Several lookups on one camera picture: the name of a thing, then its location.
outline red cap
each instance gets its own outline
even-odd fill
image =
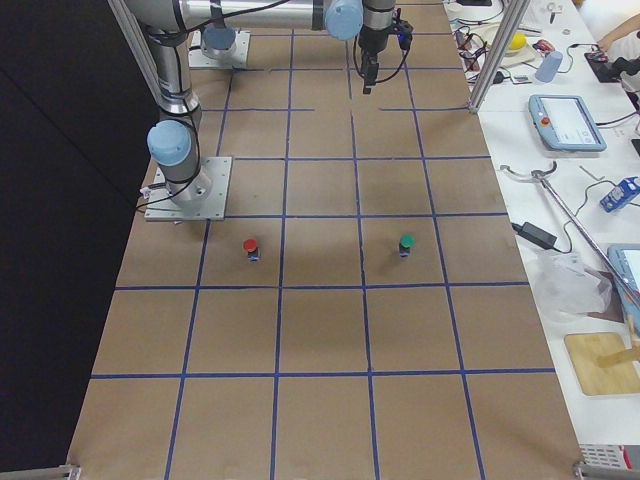
[[[242,248],[244,248],[245,252],[251,253],[255,252],[258,249],[258,242],[256,242],[253,238],[245,240],[242,244]]]

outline brown cardboard floor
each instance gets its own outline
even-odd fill
[[[368,97],[350,48],[309,32],[194,72],[203,154],[235,157],[228,218],[136,219],[70,451],[87,479],[572,478],[444,11],[403,16],[408,68]]]

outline blue joint cap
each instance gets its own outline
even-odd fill
[[[213,25],[207,25],[202,32],[202,38],[208,48],[229,50],[236,41],[236,31],[233,28],[216,28]]]
[[[191,151],[189,130],[175,120],[163,120],[149,130],[149,152],[156,162],[165,167],[182,163]]]
[[[345,42],[360,32],[362,16],[362,0],[333,0],[324,23],[332,37]]]

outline yellow object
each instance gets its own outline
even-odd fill
[[[635,351],[625,350],[617,333],[574,333],[564,337],[564,344],[585,395],[640,393],[640,377],[632,361]],[[600,363],[611,366],[602,367]]]
[[[527,37],[525,37],[522,33],[516,33],[511,39],[511,43],[509,44],[509,50],[520,50],[527,44]]]

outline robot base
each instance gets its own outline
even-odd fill
[[[204,169],[212,182],[209,195],[188,205],[178,205],[172,200],[149,205],[144,214],[145,220],[149,222],[224,220],[232,161],[232,157],[203,158],[201,168]],[[154,183],[164,182],[164,175],[159,168],[153,181]],[[161,200],[166,196],[167,191],[164,188],[152,190],[148,201]]]
[[[236,48],[231,55],[220,60],[215,60],[204,55],[200,49],[189,51],[189,67],[194,70],[231,70],[237,68],[244,70],[247,68],[247,56],[249,55],[249,38],[247,31],[240,31],[236,35]],[[194,32],[191,39],[191,46],[200,46],[200,32]]]

